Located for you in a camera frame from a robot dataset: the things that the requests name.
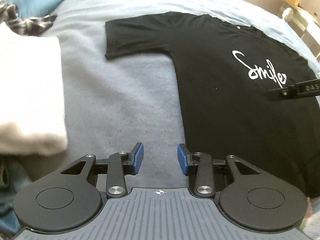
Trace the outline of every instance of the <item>silver screw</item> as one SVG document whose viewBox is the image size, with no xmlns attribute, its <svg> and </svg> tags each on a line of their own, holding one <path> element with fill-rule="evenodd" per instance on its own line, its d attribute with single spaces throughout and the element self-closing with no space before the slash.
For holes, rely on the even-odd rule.
<svg viewBox="0 0 320 240">
<path fill-rule="evenodd" d="M 200 186 L 199 188 L 197 188 L 197 191 L 201 194 L 210 194 L 213 189 L 209 186 Z"/>
<path fill-rule="evenodd" d="M 114 186 L 114 187 L 110 187 L 108 189 L 108 192 L 110 194 L 114 194 L 114 195 L 118 195 L 118 194 L 121 194 L 124 192 L 124 188 L 123 187 L 120 187 L 120 186 Z"/>
</svg>

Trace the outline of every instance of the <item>black and white plaid shirt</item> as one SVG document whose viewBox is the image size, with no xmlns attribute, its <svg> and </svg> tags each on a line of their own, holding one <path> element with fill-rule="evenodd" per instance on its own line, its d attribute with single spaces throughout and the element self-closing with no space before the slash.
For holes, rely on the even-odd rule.
<svg viewBox="0 0 320 240">
<path fill-rule="evenodd" d="M 57 15 L 48 15 L 42 18 L 20 18 L 17 15 L 18 7 L 15 4 L 0 3 L 0 23 L 7 26 L 19 35 L 38 36 L 52 25 Z"/>
</svg>

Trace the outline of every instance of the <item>gray ribbed plate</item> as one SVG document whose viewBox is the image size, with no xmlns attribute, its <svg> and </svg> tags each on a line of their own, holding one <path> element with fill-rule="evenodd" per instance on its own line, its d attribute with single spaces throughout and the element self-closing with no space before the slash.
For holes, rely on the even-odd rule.
<svg viewBox="0 0 320 240">
<path fill-rule="evenodd" d="M 62 234 L 24 230 L 15 240 L 307 240 L 297 229 L 278 234 L 244 230 L 229 222 L 209 199 L 186 188 L 133 188 L 107 201 L 83 227 Z"/>
</svg>

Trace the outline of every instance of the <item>crosshair symbol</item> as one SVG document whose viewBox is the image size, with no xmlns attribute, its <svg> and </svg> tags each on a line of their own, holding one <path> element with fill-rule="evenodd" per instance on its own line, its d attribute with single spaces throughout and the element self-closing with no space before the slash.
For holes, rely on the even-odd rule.
<svg viewBox="0 0 320 240">
<path fill-rule="evenodd" d="M 162 195 L 163 193 L 166 193 L 165 191 L 159 189 L 157 191 L 154 191 L 154 193 L 157 193 L 158 195 Z"/>
</svg>

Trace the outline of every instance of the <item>bed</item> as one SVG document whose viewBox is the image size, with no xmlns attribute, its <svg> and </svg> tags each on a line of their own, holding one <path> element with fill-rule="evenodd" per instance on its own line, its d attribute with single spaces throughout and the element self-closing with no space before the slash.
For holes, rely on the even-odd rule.
<svg viewBox="0 0 320 240">
<path fill-rule="evenodd" d="M 171 59 L 162 54 L 105 58 L 106 21 L 168 11 L 254 25 L 320 72 L 316 58 L 287 23 L 242 0 L 65 0 L 43 36 L 60 42 L 68 150 L 52 157 L 21 157 L 33 180 L 83 155 L 107 158 L 142 142 L 145 157 L 139 174 L 126 176 L 128 189 L 188 185 L 176 157 L 184 132 Z M 105 191 L 105 177 L 97 188 Z"/>
</svg>

